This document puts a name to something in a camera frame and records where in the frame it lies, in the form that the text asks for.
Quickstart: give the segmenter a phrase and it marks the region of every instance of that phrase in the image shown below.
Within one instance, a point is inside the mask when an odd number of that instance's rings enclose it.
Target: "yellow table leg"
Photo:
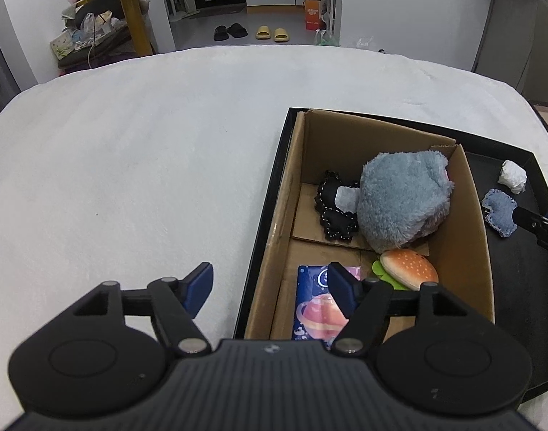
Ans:
[[[120,2],[122,3],[122,9],[124,10],[132,42],[134,42],[134,50],[139,57],[151,55],[152,46],[146,34],[146,27],[144,26],[138,0],[120,0]]]

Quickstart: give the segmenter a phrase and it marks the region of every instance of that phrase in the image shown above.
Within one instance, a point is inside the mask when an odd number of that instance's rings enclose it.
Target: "gray plush toy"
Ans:
[[[379,154],[364,165],[358,223],[377,253],[437,230],[450,211],[453,183],[437,151]]]

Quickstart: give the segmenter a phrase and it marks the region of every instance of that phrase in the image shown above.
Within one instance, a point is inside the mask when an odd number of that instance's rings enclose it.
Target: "pair of slippers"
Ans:
[[[218,26],[214,30],[214,40],[216,42],[225,41],[229,38],[229,35],[235,39],[240,39],[248,35],[248,31],[244,29],[241,24],[234,23],[229,28],[226,29],[226,26]]]
[[[270,28],[268,26],[260,26],[256,31],[256,39],[266,40],[271,37]],[[281,27],[274,31],[274,42],[287,42],[290,40],[290,36],[285,29]]]

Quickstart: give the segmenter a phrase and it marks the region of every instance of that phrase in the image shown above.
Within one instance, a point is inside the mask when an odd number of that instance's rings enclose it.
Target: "white tablecloth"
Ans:
[[[487,136],[533,151],[548,183],[548,134],[516,91],[400,56],[209,47],[36,86],[0,114],[0,428],[20,413],[11,351],[101,281],[142,288],[210,261],[196,322],[214,344],[232,335],[289,107]]]

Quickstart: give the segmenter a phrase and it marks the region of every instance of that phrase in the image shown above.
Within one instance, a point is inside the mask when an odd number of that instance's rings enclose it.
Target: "pink planet illustration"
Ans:
[[[333,339],[347,324],[347,319],[329,293],[300,303],[296,308],[296,317],[312,338],[324,342]]]

